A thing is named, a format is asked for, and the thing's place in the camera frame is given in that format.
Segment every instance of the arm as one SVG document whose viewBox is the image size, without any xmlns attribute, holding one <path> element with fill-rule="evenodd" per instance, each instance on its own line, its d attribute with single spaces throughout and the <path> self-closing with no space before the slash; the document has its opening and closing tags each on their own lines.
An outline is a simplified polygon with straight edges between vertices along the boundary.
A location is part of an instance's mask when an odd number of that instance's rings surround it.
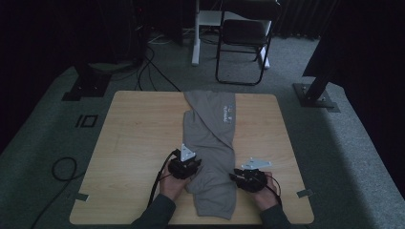
<svg viewBox="0 0 405 229">
<path fill-rule="evenodd" d="M 160 193 L 142 213 L 142 216 L 131 224 L 133 228 L 165 228 L 172 218 L 176 210 L 175 200 L 180 196 L 189 179 L 176 179 L 169 174 L 167 168 L 168 163 L 160 178 Z"/>
<path fill-rule="evenodd" d="M 265 173 L 267 176 L 267 185 L 277 193 L 277 188 L 274 186 L 272 173 Z M 264 228 L 266 229 L 288 229 L 291 228 L 291 223 L 288 221 L 282 207 L 278 204 L 274 194 L 264 188 L 256 193 L 250 194 L 256 205 L 262 211 L 260 218 Z"/>
</svg>

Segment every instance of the chair seat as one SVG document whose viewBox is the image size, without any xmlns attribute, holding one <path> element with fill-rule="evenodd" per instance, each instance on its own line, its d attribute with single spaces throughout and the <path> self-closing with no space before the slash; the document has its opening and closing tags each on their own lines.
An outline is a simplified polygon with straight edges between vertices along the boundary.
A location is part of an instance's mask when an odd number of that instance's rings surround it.
<svg viewBox="0 0 405 229">
<path fill-rule="evenodd" d="M 259 21 L 225 20 L 223 42 L 229 45 L 264 46 L 265 28 Z"/>
</svg>

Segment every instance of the black cable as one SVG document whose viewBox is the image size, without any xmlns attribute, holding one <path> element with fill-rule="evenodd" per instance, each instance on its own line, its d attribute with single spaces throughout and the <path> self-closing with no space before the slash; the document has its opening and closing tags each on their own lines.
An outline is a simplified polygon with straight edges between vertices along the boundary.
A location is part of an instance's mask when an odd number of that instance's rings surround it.
<svg viewBox="0 0 405 229">
<path fill-rule="evenodd" d="M 160 178 L 160 179 L 159 179 L 159 181 L 161 181 L 161 180 L 165 179 L 166 177 L 170 177 L 170 176 L 172 176 L 172 175 L 173 175 L 173 174 L 166 175 L 166 176 L 164 176 L 164 177 Z"/>
<path fill-rule="evenodd" d="M 118 77 L 115 78 L 116 76 L 114 75 L 114 76 L 111 78 L 111 81 L 120 81 L 120 80 L 129 78 L 129 77 L 133 76 L 134 74 L 138 73 L 138 71 L 139 71 L 139 70 L 136 70 L 136 71 L 131 72 L 131 73 L 128 73 L 127 75 L 124 75 L 124 76 L 120 75 L 121 78 L 118 78 Z"/>
<path fill-rule="evenodd" d="M 157 92 L 158 90 L 156 89 L 155 84 L 153 83 L 152 74 L 151 74 L 150 69 L 149 69 L 149 81 L 151 81 L 152 88 L 155 90 L 155 92 Z"/>
<path fill-rule="evenodd" d="M 137 84 L 135 85 L 135 91 L 137 90 L 137 87 L 139 87 L 139 89 L 141 90 L 141 91 L 143 91 L 143 88 L 141 87 L 141 85 L 140 85 L 140 79 L 141 79 L 141 77 L 142 77 L 142 74 L 143 74 L 143 71 L 145 71 L 145 69 L 146 68 L 148 68 L 148 72 L 149 72 L 149 78 L 151 77 L 150 75 L 150 67 L 149 67 L 149 64 L 151 63 L 151 61 L 153 60 L 155 58 L 155 52 L 152 52 L 152 57 L 151 57 L 151 59 L 147 59 L 148 61 L 145 63 L 145 65 L 143 66 L 143 68 L 142 68 L 142 70 L 140 71 L 140 73 L 138 74 L 138 77 L 137 77 Z"/>
<path fill-rule="evenodd" d="M 269 175 L 266 175 L 266 177 L 272 178 L 277 183 L 277 186 L 279 187 L 279 196 L 281 196 L 281 187 L 280 187 L 280 183 L 277 181 L 277 179 L 275 179 L 274 177 L 271 177 Z"/>
<path fill-rule="evenodd" d="M 280 187 L 279 182 L 278 182 L 274 177 L 271 177 L 273 180 L 276 181 L 276 183 L 277 183 L 278 186 L 279 186 L 280 195 L 277 195 L 277 193 L 276 193 L 272 188 L 268 187 L 268 185 L 267 185 L 267 184 L 264 184 L 262 181 L 260 181 L 260 179 L 258 179 L 258 178 L 256 178 L 256 177 L 253 177 L 253 178 L 256 179 L 259 183 L 262 183 L 263 185 L 265 185 L 265 187 L 266 187 L 268 190 L 270 190 L 271 193 L 274 194 L 274 196 L 275 196 L 276 199 L 277 199 L 277 202 L 278 202 L 278 203 L 280 204 L 280 206 L 283 208 L 283 202 L 281 201 L 281 187 Z"/>
<path fill-rule="evenodd" d="M 56 166 L 59 164 L 59 162 L 61 162 L 63 160 L 70 160 L 74 164 L 74 169 L 72 170 L 72 173 L 68 178 L 61 178 L 56 174 Z M 62 189 L 60 189 L 60 191 L 53 197 L 53 199 L 51 199 L 51 201 L 49 201 L 48 204 L 42 209 L 42 211 L 36 217 L 35 222 L 32 224 L 31 229 L 33 229 L 35 227 L 36 223 L 39 221 L 39 219 L 41 219 L 41 217 L 48 210 L 48 208 L 50 208 L 51 205 L 54 203 L 54 201 L 57 198 L 59 198 L 59 196 L 63 193 L 63 191 L 65 191 L 65 189 L 68 187 L 68 185 L 71 183 L 71 181 L 75 180 L 77 178 L 80 178 L 85 174 L 83 172 L 83 173 L 81 173 L 79 175 L 76 175 L 76 171 L 77 171 L 77 162 L 72 157 L 65 156 L 65 157 L 62 157 L 62 158 L 60 158 L 59 160 L 57 160 L 56 162 L 53 163 L 53 167 L 52 167 L 53 178 L 55 178 L 58 181 L 63 181 L 63 182 L 66 182 L 66 183 L 65 183 L 65 185 L 63 185 Z"/>
<path fill-rule="evenodd" d="M 126 65 L 126 66 L 123 66 L 123 67 L 119 67 L 119 68 L 114 69 L 114 70 L 101 70 L 101 69 L 94 68 L 94 67 L 92 67 L 92 69 L 96 73 L 108 73 L 108 74 L 130 73 L 130 74 L 132 74 L 133 70 L 139 70 L 139 64 L 138 63 L 132 63 L 132 64 L 129 64 L 129 65 Z M 118 81 L 118 80 L 122 80 L 124 78 L 127 78 L 127 77 L 122 77 L 122 78 L 119 78 L 119 79 L 112 78 L 111 81 Z"/>
<path fill-rule="evenodd" d="M 148 46 L 148 49 L 152 51 L 152 53 L 155 55 L 155 52 Z M 167 78 L 166 75 L 164 75 L 160 69 L 152 62 L 152 60 L 150 60 L 148 57 L 145 56 L 145 58 L 149 61 L 150 64 L 152 64 L 152 66 L 160 73 L 161 76 L 163 76 L 164 79 L 166 79 L 167 82 L 169 82 L 174 88 L 176 88 L 176 90 L 178 92 L 181 92 L 181 90 L 172 82 L 170 81 L 169 78 Z"/>
<path fill-rule="evenodd" d="M 168 177 L 168 176 L 166 176 L 166 177 L 160 178 L 160 177 L 161 177 L 161 174 L 162 174 L 162 172 L 163 172 L 163 170 L 164 170 L 164 167 L 166 166 L 166 164 L 167 164 L 167 162 L 169 161 L 170 157 L 173 156 L 174 154 L 175 154 L 175 151 L 173 151 L 172 153 L 170 153 L 170 155 L 169 155 L 169 156 L 166 158 L 166 160 L 163 162 L 163 165 L 161 166 L 161 169 L 160 169 L 160 171 L 158 172 L 158 175 L 156 176 L 155 182 L 154 182 L 154 184 L 153 184 L 153 187 L 152 187 L 152 190 L 151 190 L 151 195 L 150 195 L 150 197 L 149 197 L 149 201 L 148 201 L 148 206 L 147 206 L 147 207 L 149 207 L 149 206 L 152 204 L 153 197 L 155 196 L 156 188 L 158 187 L 159 181 L 160 181 L 161 179 L 163 179 L 163 178 Z"/>
</svg>

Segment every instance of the gray carpet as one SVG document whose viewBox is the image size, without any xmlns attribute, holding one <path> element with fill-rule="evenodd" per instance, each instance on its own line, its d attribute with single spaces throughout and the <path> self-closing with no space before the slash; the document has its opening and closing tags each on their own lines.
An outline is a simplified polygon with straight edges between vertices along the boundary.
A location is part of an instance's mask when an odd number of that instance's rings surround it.
<svg viewBox="0 0 405 229">
<path fill-rule="evenodd" d="M 215 39 L 215 36 L 204 38 Z M 192 39 L 186 39 L 182 47 L 164 40 L 155 42 L 162 44 L 150 44 L 155 52 L 153 63 L 182 91 L 200 89 L 277 96 L 303 180 L 315 193 L 309 198 L 315 215 L 309 228 L 405 228 L 404 199 L 344 91 L 332 84 L 327 87 L 341 113 L 303 108 L 299 104 L 292 84 L 313 80 L 301 75 L 317 41 L 275 37 L 270 48 L 270 69 L 254 87 L 216 82 L 213 45 L 202 43 L 200 66 L 192 67 Z M 228 57 L 224 56 L 224 61 L 229 61 Z M 95 67 L 108 70 L 117 66 L 96 64 Z M 243 78 L 259 73 L 258 65 L 251 62 L 223 65 L 222 70 Z M 145 91 L 154 90 L 149 73 L 158 91 L 175 91 L 153 67 L 146 68 L 142 74 L 140 83 Z M 41 210 L 61 190 L 64 182 L 52 175 L 55 161 L 71 156 L 77 161 L 78 174 L 86 170 L 114 93 L 134 90 L 137 84 L 137 72 L 119 73 L 113 76 L 104 97 L 62 102 L 63 94 L 71 89 L 76 77 L 75 70 L 70 68 L 54 81 L 0 157 L 2 229 L 31 228 Z M 76 127 L 81 115 L 98 115 L 95 127 Z M 68 177 L 72 169 L 71 163 L 64 162 L 57 167 L 61 177 Z M 69 184 L 35 228 L 128 228 L 71 225 L 73 195 L 81 181 L 79 178 Z M 295 225 L 294 228 L 306 227 Z"/>
</svg>

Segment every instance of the wooden table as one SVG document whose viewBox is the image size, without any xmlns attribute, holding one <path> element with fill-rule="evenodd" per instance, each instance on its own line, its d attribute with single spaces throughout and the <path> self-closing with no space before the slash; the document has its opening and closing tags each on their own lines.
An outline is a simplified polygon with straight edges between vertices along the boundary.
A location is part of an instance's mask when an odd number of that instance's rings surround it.
<svg viewBox="0 0 405 229">
<path fill-rule="evenodd" d="M 117 92 L 102 127 L 76 200 L 73 224 L 130 224 L 145 210 L 150 191 L 166 157 L 182 143 L 183 113 L 190 110 L 183 93 Z M 271 94 L 236 94 L 236 165 L 251 156 L 272 162 L 291 223 L 311 223 L 305 186 L 289 142 L 277 99 Z M 260 224 L 259 211 L 238 189 L 232 220 L 198 217 L 193 196 L 177 200 L 170 224 Z"/>
</svg>

